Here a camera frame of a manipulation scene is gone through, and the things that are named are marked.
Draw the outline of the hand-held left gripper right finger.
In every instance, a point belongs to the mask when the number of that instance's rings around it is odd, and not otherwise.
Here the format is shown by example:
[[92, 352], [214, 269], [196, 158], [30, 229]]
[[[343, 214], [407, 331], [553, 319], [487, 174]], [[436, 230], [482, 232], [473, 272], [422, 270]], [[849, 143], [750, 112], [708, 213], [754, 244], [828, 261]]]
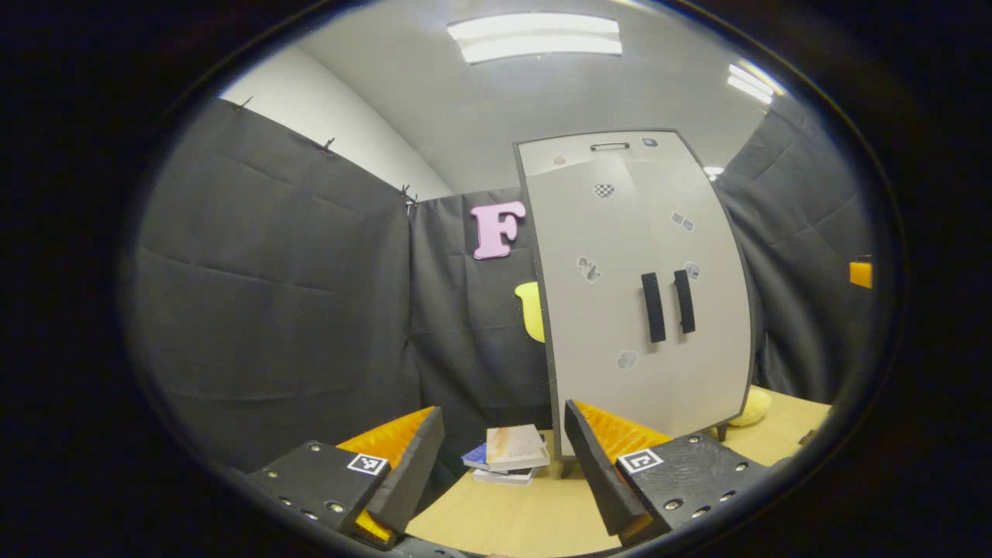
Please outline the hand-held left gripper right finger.
[[773, 472], [705, 433], [672, 438], [573, 399], [563, 426], [604, 527], [623, 547], [727, 508]]

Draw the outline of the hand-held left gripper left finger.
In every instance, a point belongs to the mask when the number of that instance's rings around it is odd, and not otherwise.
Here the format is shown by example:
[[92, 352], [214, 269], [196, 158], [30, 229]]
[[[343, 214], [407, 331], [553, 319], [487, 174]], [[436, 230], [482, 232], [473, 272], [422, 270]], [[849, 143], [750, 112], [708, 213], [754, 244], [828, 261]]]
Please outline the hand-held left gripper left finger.
[[443, 410], [429, 406], [341, 443], [307, 441], [247, 480], [324, 529], [389, 550], [417, 515], [443, 439]]

